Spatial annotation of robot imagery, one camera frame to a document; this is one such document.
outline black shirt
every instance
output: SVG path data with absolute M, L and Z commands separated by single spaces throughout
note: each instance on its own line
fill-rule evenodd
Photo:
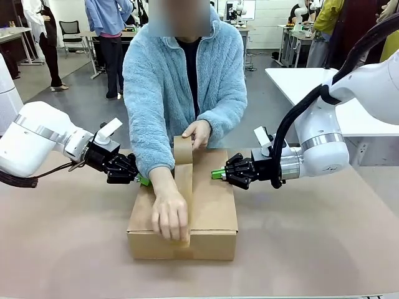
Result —
M 194 100 L 194 111 L 195 111 L 195 118 L 200 113 L 200 108 L 198 106 L 198 82 L 197 82 L 197 50 L 199 46 L 199 42 L 201 38 L 197 39 L 195 42 L 182 42 L 178 39 L 177 43 L 179 46 L 184 50 L 186 54 L 186 63 L 187 63 L 187 76 L 188 76 L 188 83 L 190 84 L 191 93 L 193 94 Z
M 289 16 L 289 18 L 288 18 L 288 22 L 289 22 L 289 23 L 292 23 L 292 18 L 293 18 L 293 17 L 296 17 L 296 15 L 295 15 L 295 10 L 296 10 L 297 8 L 299 8 L 299 5 L 298 5 L 298 4 L 295 5 L 295 6 L 291 9 L 291 14 L 290 14 L 290 16 Z M 315 11 L 310 10 L 310 14 L 314 14 L 314 13 L 315 13 Z M 309 20 L 309 9 L 308 9 L 308 11 L 307 11 L 306 14 L 303 14 L 303 15 L 302 15 L 302 21 L 303 21 L 303 22 L 308 21 L 308 20 Z

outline white shirt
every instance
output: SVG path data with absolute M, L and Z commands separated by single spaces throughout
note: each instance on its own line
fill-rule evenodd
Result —
M 42 3 L 40 0 L 22 0 L 22 6 L 24 8 L 24 15 L 32 29 L 32 33 L 35 37 L 36 42 L 40 41 L 40 35 L 44 33 L 47 37 L 46 27 L 44 25 L 44 19 L 41 14 L 38 14 L 42 10 Z

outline chair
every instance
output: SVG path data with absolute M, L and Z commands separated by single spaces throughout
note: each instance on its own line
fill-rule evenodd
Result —
M 83 46 L 83 51 L 86 53 L 86 48 L 85 44 L 83 43 L 83 38 L 81 37 L 65 37 L 65 35 L 70 35 L 70 34 L 79 34 L 80 29 L 79 29 L 79 21 L 74 21 L 74 22 L 63 22 L 59 21 L 61 31 L 62 31 L 62 41 L 64 42 L 64 49 L 65 49 L 65 59 L 68 57 L 68 47 L 67 44 L 76 44 L 76 43 L 81 43 Z

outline cardboard box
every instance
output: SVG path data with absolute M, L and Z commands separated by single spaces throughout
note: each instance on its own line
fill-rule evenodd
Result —
M 233 260 L 238 233 L 233 188 L 212 180 L 212 170 L 228 159 L 217 149 L 193 156 L 193 207 L 190 247 L 181 248 L 155 235 L 151 226 L 155 195 L 152 187 L 140 187 L 130 217 L 127 237 L 135 259 Z

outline person's left hand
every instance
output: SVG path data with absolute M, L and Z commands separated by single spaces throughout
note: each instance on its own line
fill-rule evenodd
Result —
M 208 146 L 211 125 L 206 120 L 194 121 L 183 133 L 183 138 L 193 136 L 193 151 Z

